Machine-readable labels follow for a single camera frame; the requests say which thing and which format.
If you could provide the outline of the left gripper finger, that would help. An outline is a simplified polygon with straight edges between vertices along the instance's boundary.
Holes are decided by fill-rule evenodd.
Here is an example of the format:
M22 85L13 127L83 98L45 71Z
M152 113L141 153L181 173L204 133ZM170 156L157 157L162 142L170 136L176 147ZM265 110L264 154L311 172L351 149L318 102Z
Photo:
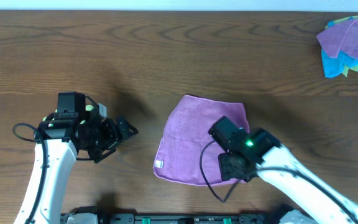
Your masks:
M116 148L120 145L119 142L115 142L104 149L96 149L93 157L93 161L95 164L101 162L114 152L116 152Z
M131 125L123 116L118 117L116 119L116 122L121 140L128 140L132 136L135 136L139 133L139 131L133 125Z

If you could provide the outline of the purple microfibre cloth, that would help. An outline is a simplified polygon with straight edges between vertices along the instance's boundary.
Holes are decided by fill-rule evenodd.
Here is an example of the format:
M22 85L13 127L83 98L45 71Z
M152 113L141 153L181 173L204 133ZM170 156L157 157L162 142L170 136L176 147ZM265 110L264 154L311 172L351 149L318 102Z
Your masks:
M218 156L223 150L216 143L203 153L203 171L200 171L201 151L213 140L208 131L222 116L250 131L242 103L183 96L165 124L154 159L155 176L194 186L206 185L204 175L212 186L234 183L234 179L223 181L221 178Z

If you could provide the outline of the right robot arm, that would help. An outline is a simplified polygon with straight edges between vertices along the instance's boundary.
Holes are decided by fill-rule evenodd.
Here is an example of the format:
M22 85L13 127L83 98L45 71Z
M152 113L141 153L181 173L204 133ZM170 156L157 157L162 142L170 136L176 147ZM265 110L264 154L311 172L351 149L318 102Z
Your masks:
M298 204L318 223L358 223L358 204L308 170L280 140L264 129L225 128L212 134L223 149L223 179L259 177Z

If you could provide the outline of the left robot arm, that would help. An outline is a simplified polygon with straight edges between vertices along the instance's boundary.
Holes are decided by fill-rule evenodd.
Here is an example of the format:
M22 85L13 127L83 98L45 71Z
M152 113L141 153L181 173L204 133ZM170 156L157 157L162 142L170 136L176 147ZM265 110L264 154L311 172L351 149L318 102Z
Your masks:
M34 128L35 159L16 223L59 223L64 194L78 153L101 162L138 134L123 116L117 119L68 118L50 114Z

